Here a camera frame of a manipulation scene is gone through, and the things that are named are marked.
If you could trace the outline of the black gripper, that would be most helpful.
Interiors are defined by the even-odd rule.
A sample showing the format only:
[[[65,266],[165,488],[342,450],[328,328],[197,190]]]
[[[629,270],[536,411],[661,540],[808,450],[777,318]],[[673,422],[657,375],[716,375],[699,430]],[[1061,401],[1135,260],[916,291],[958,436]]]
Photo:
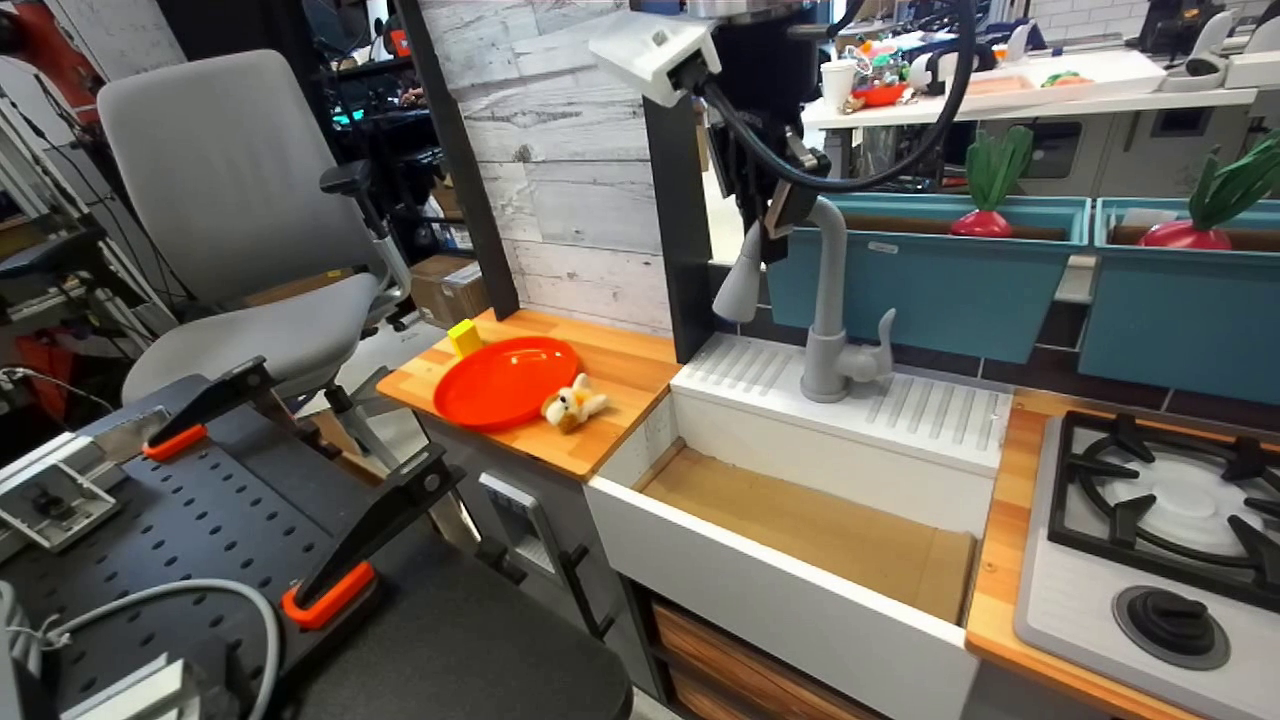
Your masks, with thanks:
[[[737,14],[711,30],[724,63],[716,87],[772,147],[784,147],[784,128],[797,124],[802,109],[815,96],[814,29],[814,10],[772,10]],[[768,202],[759,256],[768,265],[784,260],[787,226],[808,221],[815,190],[787,178],[777,183],[730,128],[711,133],[711,150],[716,178],[745,221],[758,221]]]

